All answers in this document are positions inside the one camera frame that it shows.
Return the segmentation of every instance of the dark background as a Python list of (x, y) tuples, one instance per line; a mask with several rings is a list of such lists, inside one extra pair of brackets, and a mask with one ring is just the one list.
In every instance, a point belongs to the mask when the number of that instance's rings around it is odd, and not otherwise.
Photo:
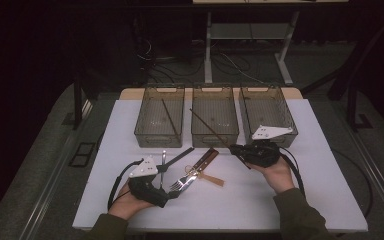
[[(303, 10), (294, 42), (365, 43), (384, 24), (384, 1), (382, 7), (377, 2), (365, 8)], [(140, 37), (150, 37), (185, 59), (190, 39), (204, 39), (205, 13), (143, 13), (141, 28), (132, 21), (137, 16), (99, 10), (73, 13), (52, 1), (0, 1), (0, 200), (56, 99), (75, 77), (82, 79), (89, 98), (140, 86), (145, 82), (135, 50)], [(166, 44), (170, 41), (177, 45)], [(384, 33), (359, 76), (360, 90), (384, 117)], [(350, 80), (347, 72), (341, 77)]]

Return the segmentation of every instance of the person's right hand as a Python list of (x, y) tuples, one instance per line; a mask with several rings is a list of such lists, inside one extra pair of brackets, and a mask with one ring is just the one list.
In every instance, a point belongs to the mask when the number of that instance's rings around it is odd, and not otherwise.
[(291, 169), (282, 157), (279, 158), (277, 163), (267, 168), (250, 163), (247, 163), (246, 165), (261, 172), (276, 194), (295, 188), (294, 182), (292, 181)]

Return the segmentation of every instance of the person's left hand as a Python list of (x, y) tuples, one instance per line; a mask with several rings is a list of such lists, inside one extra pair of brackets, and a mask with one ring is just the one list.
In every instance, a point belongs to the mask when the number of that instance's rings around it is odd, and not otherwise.
[(108, 214), (123, 218), (124, 220), (129, 220), (133, 215), (142, 209), (154, 206), (149, 202), (139, 200), (133, 196), (130, 193), (128, 182), (129, 180), (127, 180), (124, 186), (120, 189), (117, 196), (118, 199), (113, 203), (108, 211)]

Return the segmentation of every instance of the fork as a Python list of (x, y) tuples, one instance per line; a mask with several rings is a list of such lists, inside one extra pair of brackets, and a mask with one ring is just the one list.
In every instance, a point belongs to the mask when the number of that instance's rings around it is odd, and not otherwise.
[(179, 178), (173, 185), (170, 186), (170, 191), (184, 191), (198, 177), (197, 171), (190, 171), (185, 176)]

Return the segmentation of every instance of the hand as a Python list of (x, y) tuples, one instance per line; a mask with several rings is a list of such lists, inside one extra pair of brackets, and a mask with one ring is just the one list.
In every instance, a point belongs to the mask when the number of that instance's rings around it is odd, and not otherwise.
[(267, 168), (250, 163), (247, 163), (246, 165), (261, 172), (276, 194), (295, 188), (294, 182), (292, 181), (291, 169), (282, 157), (279, 158), (279, 161), (277, 161), (276, 164)]
[(142, 209), (154, 206), (149, 202), (139, 200), (133, 196), (130, 193), (130, 188), (127, 184), (128, 182), (129, 180), (127, 180), (124, 186), (120, 189), (117, 196), (119, 198), (113, 203), (108, 211), (108, 214), (123, 218), (124, 220), (129, 220), (133, 215)]

